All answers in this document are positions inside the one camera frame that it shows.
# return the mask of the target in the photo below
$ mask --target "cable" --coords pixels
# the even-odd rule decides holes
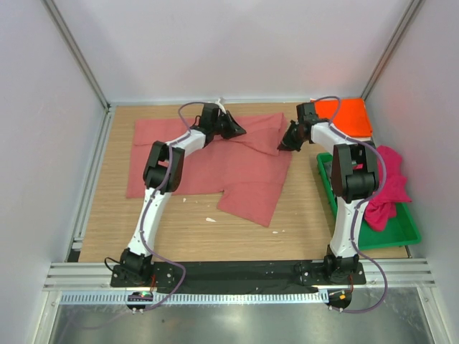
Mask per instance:
[[[156,195],[156,192],[158,190],[160,190],[166,183],[167,181],[169,180],[169,174],[171,172],[171,167],[172,167],[172,145],[176,145],[177,143],[180,143],[182,142],[183,140],[186,140],[187,138],[189,138],[189,136],[191,135],[191,128],[188,124],[188,122],[186,121],[185,117],[182,115],[181,111],[188,105],[194,105],[194,104],[201,104],[201,105],[206,105],[208,104],[207,102],[188,102],[186,104],[183,104],[181,107],[179,107],[178,109],[178,114],[179,114],[179,117],[181,119],[181,121],[183,122],[183,124],[185,124],[186,126],[186,131],[187,131],[187,135],[181,137],[181,138],[178,138],[176,139],[175,141],[170,141],[168,143],[168,146],[169,146],[169,164],[167,166],[167,169],[166,169],[166,174],[164,176],[164,179],[163,181],[159,184],[159,186],[157,186],[154,190],[153,190],[153,193],[151,194],[151,197],[150,199],[148,200],[148,203],[145,207],[145,209],[143,210],[142,212],[142,215],[141,215],[141,228],[140,228],[140,235],[141,235],[141,240],[142,240],[142,244],[144,245],[144,247],[146,248],[146,250],[148,252],[150,252],[153,256],[161,259],[162,261],[166,262],[166,263],[169,263],[171,265],[174,265],[176,267],[179,267],[180,269],[182,269],[182,275],[181,275],[181,278],[179,280],[179,283],[177,283],[177,285],[175,286],[175,288],[164,298],[162,299],[161,301],[157,302],[156,304],[152,305],[152,306],[149,306],[149,307],[145,307],[145,309],[143,310],[144,312],[146,311],[149,311],[149,310],[154,310],[155,308],[159,307],[160,305],[162,305],[163,303],[165,303],[165,301],[167,301],[181,286],[181,284],[183,283],[184,279],[185,279],[185,275],[186,275],[186,269],[183,265],[179,264],[179,263],[176,263],[176,262],[172,262],[171,260],[167,259],[167,258],[164,258],[162,256],[160,256],[159,254],[155,253],[150,247],[148,247],[148,244],[146,243],[146,240],[145,240],[145,236],[143,235],[143,223],[145,221],[145,216],[146,216],[146,212],[148,211],[148,208],[150,207],[151,205],[151,202],[154,200],[154,196]],[[224,109],[223,105],[222,104],[218,104],[220,109]],[[115,262],[115,263],[118,263],[120,264],[120,262],[114,260],[113,258],[110,258],[110,257],[106,257],[104,259],[104,263],[105,263],[105,266],[107,267],[107,269],[109,269],[111,272],[113,272],[113,269],[110,268],[110,266],[108,265],[107,263],[107,259]],[[62,331],[61,335],[59,336],[59,340],[57,341],[57,343],[61,343],[64,336],[65,336],[65,333],[67,332],[68,330],[68,327],[70,325],[70,323],[72,323],[75,327],[78,327],[78,328],[81,328],[83,330],[99,330],[101,328],[104,328],[105,326],[113,323],[114,321],[116,321],[117,319],[119,319],[120,317],[123,317],[127,314],[131,314],[131,312],[121,312],[119,314],[117,314],[116,316],[112,317],[111,319],[107,320],[106,322],[104,322],[103,324],[101,325],[98,325],[98,326],[83,326],[81,324],[77,324],[75,323],[75,315],[71,316],[66,324],[66,326],[64,327],[64,330]]]
[[[155,284],[156,284],[156,275],[153,275],[151,278],[150,292],[153,292],[153,288],[155,287]]]
[[[335,100],[338,100],[338,106],[336,106],[336,110],[335,112],[333,113],[333,115],[330,117],[330,119],[328,120],[328,126],[331,126],[331,124],[333,123],[333,121],[335,120],[335,117],[338,115],[339,113],[339,110],[341,109],[341,98],[340,97],[337,97],[335,95],[326,95],[325,97],[320,97],[320,98],[317,98],[315,100],[312,100],[311,102],[320,102],[321,100],[325,100],[325,99],[335,99]]]
[[[198,118],[201,118],[201,116],[200,116],[200,115],[197,115],[197,116],[194,118],[193,125],[196,125],[196,123],[198,123]]]
[[[341,108],[341,98],[339,98],[337,96],[334,96],[334,95],[330,95],[330,96],[318,98],[318,99],[314,100],[313,102],[318,102],[320,100],[325,100],[325,99],[337,99],[338,100],[338,106],[336,107],[335,113],[331,116],[330,120],[328,121],[328,127],[330,128],[330,130],[333,133],[337,134],[337,136],[339,136],[340,138],[343,138],[344,140],[347,140],[349,142],[356,143],[356,144],[359,144],[359,145],[363,145],[366,148],[368,148],[369,150],[371,150],[376,155],[376,157],[378,158],[379,162],[381,163],[381,167],[382,167],[382,181],[379,184],[379,188],[371,196],[367,197],[366,199],[362,199],[356,205],[354,216],[352,217],[352,222],[351,222],[351,244],[352,244],[352,247],[357,252],[357,254],[360,254],[363,258],[368,259],[381,272],[382,279],[384,280],[384,292],[383,292],[381,298],[379,299],[379,301],[377,303],[375,303],[371,307],[365,308],[363,310],[343,310],[341,308],[330,306],[330,308],[332,310],[336,310],[336,311],[339,311],[339,312],[350,313],[350,314],[362,314],[362,313],[370,312],[370,311],[374,310],[375,308],[379,307],[383,303],[383,301],[385,300],[385,298],[387,296],[387,289],[389,287],[389,285],[387,283],[387,276],[384,273],[384,270],[382,269],[381,265],[379,265],[379,263],[376,260],[374,260],[373,258],[367,256],[365,253],[362,253],[362,251],[360,251],[359,247],[357,246],[357,244],[355,242],[355,236],[354,236],[355,235],[355,227],[356,227],[356,223],[357,223],[357,217],[359,215],[359,209],[360,209],[360,207],[361,207],[361,205],[363,203],[371,201],[374,197],[378,196],[379,193],[382,191],[382,189],[384,188],[384,185],[386,183],[386,179],[387,179],[387,169],[386,169],[386,164],[384,162],[384,159],[382,158],[381,154],[379,154],[379,152],[376,150],[375,147],[373,147],[372,145],[369,145],[366,142],[363,142],[363,141],[360,141],[360,140],[356,140],[355,138],[352,138],[352,137],[346,135],[345,133],[341,132],[333,124],[333,120],[335,119],[336,115],[338,115],[339,109]]]
[[[349,275],[349,282],[351,283],[351,290],[349,291],[351,294],[354,291],[354,279],[352,278],[352,275]]]

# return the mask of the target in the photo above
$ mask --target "metal floor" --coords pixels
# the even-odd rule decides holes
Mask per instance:
[[[373,305],[381,293],[354,290],[350,309]],[[383,305],[361,315],[339,314],[323,304],[183,305],[126,314],[99,330],[73,325],[97,326],[126,310],[125,305],[60,305],[50,343],[434,343],[417,288],[389,288]]]

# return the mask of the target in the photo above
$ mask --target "white wall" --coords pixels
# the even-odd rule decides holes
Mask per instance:
[[[459,328],[459,2],[426,1],[367,109],[378,144],[404,157],[410,206],[426,256]]]
[[[56,0],[111,102],[360,95],[408,0]]]
[[[0,341],[23,343],[103,111],[40,1],[0,1],[0,51]]]

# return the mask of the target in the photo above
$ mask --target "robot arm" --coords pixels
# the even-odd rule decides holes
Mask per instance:
[[[120,257],[120,264],[113,268],[110,285],[129,287],[133,283],[146,285],[150,281],[153,265],[151,254],[141,240],[141,225],[143,237],[148,247],[153,249],[164,208],[172,193],[179,187],[184,159],[212,142],[215,135],[230,139],[245,133],[221,104],[208,103],[203,107],[199,123],[191,126],[189,132],[166,143],[156,141],[151,146],[143,172],[146,190],[141,215],[134,235]],[[161,162],[170,164],[168,175],[167,167],[161,165]]]
[[[333,271],[355,271],[359,255],[351,243],[354,212],[354,237],[358,244],[361,221],[368,202],[356,206],[378,189],[377,158],[365,146],[349,142],[332,130],[327,119],[320,119],[313,102],[297,106],[298,120],[291,121],[280,150],[299,151],[305,141],[317,143],[333,154],[331,186],[337,196],[338,214],[335,232],[328,246],[325,264]]]
[[[155,243],[156,232],[158,230],[159,222],[161,220],[161,216],[163,214],[164,208],[166,207],[167,201],[171,198],[172,192],[175,191],[180,183],[181,179],[181,167],[183,166],[183,160],[189,156],[194,151],[202,149],[206,144],[206,135],[203,134],[201,131],[191,129],[189,133],[183,134],[180,138],[177,138],[173,141],[168,141],[166,143],[154,143],[152,149],[150,151],[150,156],[148,157],[148,162],[146,166],[146,170],[144,171],[144,180],[152,175],[154,172],[154,168],[163,167],[154,163],[156,156],[159,156],[159,147],[167,148],[173,142],[178,141],[176,145],[172,148],[173,154],[175,154],[176,159],[172,159],[174,161],[178,161],[179,166],[173,166],[171,169],[171,177],[169,181],[171,181],[176,187],[171,187],[168,189],[168,192],[157,193],[151,202],[150,207],[148,208],[148,213],[145,215],[145,220],[143,223],[143,228],[145,229],[144,237],[148,247],[153,248]],[[146,204],[150,200],[155,190],[153,186],[152,180],[145,180],[147,184],[150,184],[148,188],[145,189],[145,198],[143,199],[143,206],[141,214],[144,213]],[[147,257],[150,254],[146,250],[145,246],[143,245],[140,237],[140,230],[141,230],[141,216],[137,221],[136,231],[129,242],[128,248],[130,252],[141,256],[142,254]]]

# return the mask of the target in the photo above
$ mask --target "pink cloth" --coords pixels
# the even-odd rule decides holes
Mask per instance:
[[[397,215],[396,203],[411,202],[404,185],[407,179],[400,172],[402,157],[392,148],[381,145],[377,148],[387,169],[387,179],[381,193],[372,199],[365,209],[365,220],[374,231],[384,231],[387,221]],[[382,168],[378,161],[379,177],[382,178]]]
[[[282,113],[240,117],[247,134],[231,140],[216,136],[204,149],[186,157],[176,195],[223,191],[217,208],[269,226],[287,176],[291,152],[277,147],[287,128]],[[184,133],[180,119],[137,120],[126,197],[144,197],[143,169],[154,141],[168,141]]]

